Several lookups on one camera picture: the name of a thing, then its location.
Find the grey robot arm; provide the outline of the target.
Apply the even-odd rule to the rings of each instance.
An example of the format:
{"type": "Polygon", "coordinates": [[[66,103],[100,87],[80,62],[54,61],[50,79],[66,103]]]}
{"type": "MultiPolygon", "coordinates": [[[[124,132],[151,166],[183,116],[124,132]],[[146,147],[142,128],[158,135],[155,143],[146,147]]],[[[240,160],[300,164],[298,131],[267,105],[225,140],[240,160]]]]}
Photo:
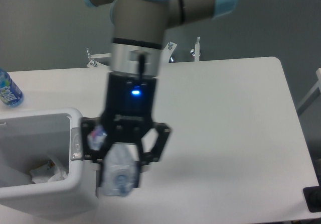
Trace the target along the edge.
{"type": "Polygon", "coordinates": [[[89,7],[111,4],[112,53],[105,108],[99,118],[83,118],[84,157],[102,164],[116,144],[137,148],[142,170],[158,162],[171,133],[152,120],[165,31],[232,12],[237,0],[84,0],[89,7]]]}

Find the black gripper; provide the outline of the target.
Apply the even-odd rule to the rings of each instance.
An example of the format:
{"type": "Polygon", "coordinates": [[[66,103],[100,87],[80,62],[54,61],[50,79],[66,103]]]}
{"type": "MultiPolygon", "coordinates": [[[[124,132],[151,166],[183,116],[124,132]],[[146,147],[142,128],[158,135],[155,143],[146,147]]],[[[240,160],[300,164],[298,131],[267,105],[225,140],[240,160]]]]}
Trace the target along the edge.
{"type": "Polygon", "coordinates": [[[104,160],[112,142],[134,143],[138,161],[135,188],[140,175],[151,162],[159,162],[172,129],[166,123],[153,123],[151,114],[157,79],[135,74],[110,72],[105,110],[100,117],[82,117],[80,122],[83,157],[99,166],[96,186],[103,182],[104,160]],[[142,138],[151,129],[157,132],[154,146],[144,152],[142,138]]]}

